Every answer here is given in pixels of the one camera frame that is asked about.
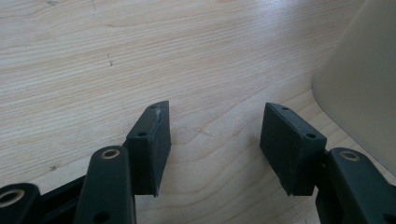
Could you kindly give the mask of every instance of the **wooden table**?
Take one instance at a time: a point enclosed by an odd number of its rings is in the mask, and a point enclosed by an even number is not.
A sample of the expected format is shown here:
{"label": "wooden table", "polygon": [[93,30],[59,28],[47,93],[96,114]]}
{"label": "wooden table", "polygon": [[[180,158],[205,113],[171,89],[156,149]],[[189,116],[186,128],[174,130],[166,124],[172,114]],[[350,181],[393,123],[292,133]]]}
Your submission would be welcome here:
{"label": "wooden table", "polygon": [[[86,173],[144,108],[170,101],[172,150],[139,223],[318,223],[259,148],[266,102],[357,145],[311,79],[363,1],[2,1],[0,187],[42,193]],[[375,162],[386,178],[395,177]]]}

